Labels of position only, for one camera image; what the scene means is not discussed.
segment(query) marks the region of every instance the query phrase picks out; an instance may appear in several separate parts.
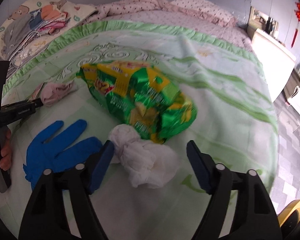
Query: finger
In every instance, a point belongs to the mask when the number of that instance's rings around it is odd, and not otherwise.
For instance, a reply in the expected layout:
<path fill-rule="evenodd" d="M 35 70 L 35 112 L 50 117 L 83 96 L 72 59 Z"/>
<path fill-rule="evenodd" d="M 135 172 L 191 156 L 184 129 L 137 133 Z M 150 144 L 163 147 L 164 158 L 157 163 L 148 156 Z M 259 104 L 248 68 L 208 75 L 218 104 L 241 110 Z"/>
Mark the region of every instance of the finger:
<path fill-rule="evenodd" d="M 54 135 L 62 126 L 63 126 L 63 121 L 55 121 L 53 124 L 49 125 L 46 129 L 38 133 L 38 135 L 33 139 L 33 141 L 39 141 L 41 143 L 44 143 L 52 135 Z"/>
<path fill-rule="evenodd" d="M 7 171 L 11 167 L 11 155 L 7 155 L 0 160 L 0 168 Z"/>
<path fill-rule="evenodd" d="M 7 129 L 6 138 L 8 140 L 10 140 L 10 138 L 11 138 L 11 130 L 9 128 Z"/>
<path fill-rule="evenodd" d="M 96 137 L 90 137 L 78 142 L 56 157 L 55 172 L 64 171 L 76 166 L 78 163 L 84 163 L 87 158 L 97 153 L 102 147 L 102 143 Z"/>
<path fill-rule="evenodd" d="M 56 154 L 63 151 L 83 133 L 86 127 L 87 122 L 85 120 L 79 119 L 74 122 L 48 143 L 48 150 L 51 148 L 50 152 L 53 151 Z"/>
<path fill-rule="evenodd" d="M 4 143 L 3 148 L 1 149 L 1 156 L 5 157 L 6 155 L 11 153 L 12 153 L 12 149 L 11 149 L 10 141 L 7 139 Z"/>

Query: blue gripper pad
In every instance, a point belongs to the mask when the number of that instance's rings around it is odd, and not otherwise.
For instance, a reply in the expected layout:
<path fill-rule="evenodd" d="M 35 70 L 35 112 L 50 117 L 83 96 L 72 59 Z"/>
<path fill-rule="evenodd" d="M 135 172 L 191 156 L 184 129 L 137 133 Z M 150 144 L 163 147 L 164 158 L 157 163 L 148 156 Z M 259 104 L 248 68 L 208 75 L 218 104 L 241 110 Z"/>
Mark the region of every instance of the blue gripper pad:
<path fill-rule="evenodd" d="M 111 141 L 107 141 L 98 153 L 98 155 L 100 155 L 99 160 L 91 173 L 90 183 L 87 188 L 89 194 L 92 194 L 100 187 L 103 177 L 105 176 L 113 157 L 113 154 L 114 144 Z"/>
<path fill-rule="evenodd" d="M 213 169 L 215 163 L 210 155 L 203 154 L 198 149 L 194 141 L 187 143 L 187 157 L 194 170 L 194 174 L 197 177 L 200 187 L 208 194 L 212 194 L 213 186 L 211 183 L 213 176 Z"/>

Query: tiled floor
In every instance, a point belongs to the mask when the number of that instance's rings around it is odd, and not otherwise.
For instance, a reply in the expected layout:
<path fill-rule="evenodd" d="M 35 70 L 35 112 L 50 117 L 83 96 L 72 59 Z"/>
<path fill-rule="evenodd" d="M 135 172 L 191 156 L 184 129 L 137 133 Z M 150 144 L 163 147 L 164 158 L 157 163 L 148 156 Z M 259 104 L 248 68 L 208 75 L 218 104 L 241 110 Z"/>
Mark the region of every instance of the tiled floor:
<path fill-rule="evenodd" d="M 274 107 L 279 125 L 279 163 L 270 197 L 277 213 L 294 199 L 300 199 L 300 116 L 285 103 L 283 94 Z"/>

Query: snack bag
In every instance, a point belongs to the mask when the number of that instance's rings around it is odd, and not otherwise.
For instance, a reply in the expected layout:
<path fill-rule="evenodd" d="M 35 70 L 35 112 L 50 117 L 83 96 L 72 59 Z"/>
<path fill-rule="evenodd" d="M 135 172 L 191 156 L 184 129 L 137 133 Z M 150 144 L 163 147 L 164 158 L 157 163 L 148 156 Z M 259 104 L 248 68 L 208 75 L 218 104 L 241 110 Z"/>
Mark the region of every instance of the snack bag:
<path fill-rule="evenodd" d="M 158 68 L 146 62 L 85 64 L 77 77 L 92 96 L 142 139 L 163 143 L 188 128 L 196 108 Z"/>

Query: white cloth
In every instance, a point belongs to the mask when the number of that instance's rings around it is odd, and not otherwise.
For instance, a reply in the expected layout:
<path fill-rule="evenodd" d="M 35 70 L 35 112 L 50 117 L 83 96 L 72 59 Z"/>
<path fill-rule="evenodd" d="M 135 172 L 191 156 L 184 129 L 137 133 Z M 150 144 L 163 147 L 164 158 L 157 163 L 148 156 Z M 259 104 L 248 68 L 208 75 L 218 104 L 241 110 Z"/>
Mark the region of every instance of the white cloth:
<path fill-rule="evenodd" d="M 113 162 L 119 159 L 133 187 L 141 184 L 149 188 L 163 187 L 179 168 L 178 155 L 169 146 L 142 140 L 130 125 L 117 125 L 111 130 L 109 140 L 115 147 Z"/>

